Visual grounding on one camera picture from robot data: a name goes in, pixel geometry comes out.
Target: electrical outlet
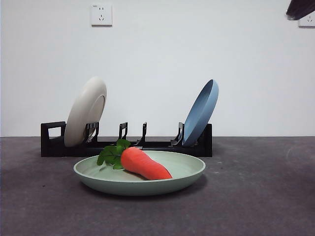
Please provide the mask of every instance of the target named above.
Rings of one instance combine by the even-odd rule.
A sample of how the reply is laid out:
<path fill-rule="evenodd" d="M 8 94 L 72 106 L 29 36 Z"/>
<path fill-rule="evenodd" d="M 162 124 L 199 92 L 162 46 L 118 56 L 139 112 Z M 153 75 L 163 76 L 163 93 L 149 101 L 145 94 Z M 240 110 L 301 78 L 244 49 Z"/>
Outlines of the electrical outlet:
<path fill-rule="evenodd" d="M 112 5 L 94 4 L 91 7 L 92 26 L 112 26 Z"/>
<path fill-rule="evenodd" d="M 315 11 L 300 19 L 299 27 L 315 27 Z"/>

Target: green plate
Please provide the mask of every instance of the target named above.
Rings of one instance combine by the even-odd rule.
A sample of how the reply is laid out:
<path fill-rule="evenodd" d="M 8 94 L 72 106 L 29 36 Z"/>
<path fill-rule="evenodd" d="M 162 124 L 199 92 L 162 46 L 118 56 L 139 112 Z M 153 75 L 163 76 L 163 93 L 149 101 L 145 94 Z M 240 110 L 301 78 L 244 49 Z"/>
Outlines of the green plate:
<path fill-rule="evenodd" d="M 144 151 L 162 164 L 173 176 L 171 179 L 145 180 L 126 170 L 113 170 L 112 166 L 98 166 L 97 156 L 79 161 L 74 171 L 88 187 L 100 192 L 124 196 L 149 196 L 174 192 L 193 184 L 206 164 L 193 156 L 167 151 Z"/>

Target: black dish rack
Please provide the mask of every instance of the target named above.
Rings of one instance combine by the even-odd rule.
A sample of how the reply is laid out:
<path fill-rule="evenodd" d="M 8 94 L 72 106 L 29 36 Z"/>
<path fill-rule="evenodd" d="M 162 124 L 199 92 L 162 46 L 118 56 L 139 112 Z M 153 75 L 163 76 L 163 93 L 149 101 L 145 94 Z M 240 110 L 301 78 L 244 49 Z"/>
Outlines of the black dish rack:
<path fill-rule="evenodd" d="M 49 137 L 49 129 L 51 128 L 61 128 L 61 135 L 59 137 Z M 65 132 L 66 122 L 51 122 L 42 123 L 40 126 L 41 138 L 41 156 L 95 156 L 103 150 L 105 146 L 115 145 L 116 140 L 112 141 L 98 141 L 98 131 L 99 123 L 89 123 L 85 127 L 85 140 L 82 144 L 75 147 L 66 147 L 64 145 L 64 132 Z M 89 134 L 93 133 L 95 130 L 95 135 L 90 138 Z M 128 131 L 128 123 L 121 123 L 119 125 L 119 137 L 118 139 L 126 139 Z M 212 157 L 212 125 L 207 124 L 203 130 L 200 137 L 197 139 L 196 143 L 191 147 L 183 147 L 182 141 L 184 138 L 185 125 L 179 122 L 178 134 L 174 139 L 169 139 L 165 137 L 165 141 L 147 141 L 147 123 L 145 122 L 142 126 L 142 137 L 135 142 L 131 142 L 131 147 L 137 147 L 142 150 L 158 150 L 158 151 L 171 151 L 179 152 L 183 154 L 188 154 L 192 156 L 204 156 Z"/>

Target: carrot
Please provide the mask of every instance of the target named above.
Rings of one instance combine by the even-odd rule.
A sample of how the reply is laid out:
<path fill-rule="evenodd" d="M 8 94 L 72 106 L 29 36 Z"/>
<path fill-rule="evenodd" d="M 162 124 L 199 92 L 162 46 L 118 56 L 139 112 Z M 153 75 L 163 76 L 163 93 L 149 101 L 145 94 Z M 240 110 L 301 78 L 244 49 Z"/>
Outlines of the carrot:
<path fill-rule="evenodd" d="M 149 180 L 172 178 L 164 166 L 136 147 L 128 147 L 123 151 L 121 163 L 126 170 L 140 174 Z"/>

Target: carrot leaves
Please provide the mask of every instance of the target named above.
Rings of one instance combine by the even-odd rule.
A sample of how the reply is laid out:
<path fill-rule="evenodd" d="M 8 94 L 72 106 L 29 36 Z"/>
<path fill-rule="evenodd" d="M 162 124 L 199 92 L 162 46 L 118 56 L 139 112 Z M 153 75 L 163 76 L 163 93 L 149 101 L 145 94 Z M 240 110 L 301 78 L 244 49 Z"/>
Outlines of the carrot leaves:
<path fill-rule="evenodd" d="M 107 165 L 113 165 L 113 170 L 123 169 L 120 157 L 123 151 L 128 148 L 131 143 L 125 139 L 118 139 L 116 146 L 110 145 L 104 147 L 97 158 L 97 165 L 101 166 L 105 162 Z"/>

